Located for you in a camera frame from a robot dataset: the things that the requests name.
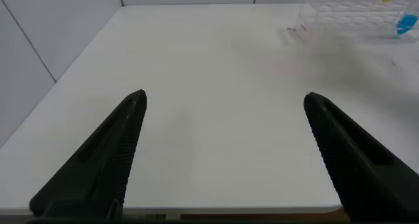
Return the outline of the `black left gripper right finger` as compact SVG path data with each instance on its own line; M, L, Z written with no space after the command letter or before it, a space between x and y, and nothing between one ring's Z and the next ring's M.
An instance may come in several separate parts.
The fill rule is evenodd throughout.
M418 221L418 174L326 97L304 111L333 186L352 221Z

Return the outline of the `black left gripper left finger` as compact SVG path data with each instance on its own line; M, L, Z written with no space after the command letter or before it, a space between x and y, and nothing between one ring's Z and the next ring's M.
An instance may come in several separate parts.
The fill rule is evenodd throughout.
M67 162L30 200L35 217L122 217L147 96L123 99Z

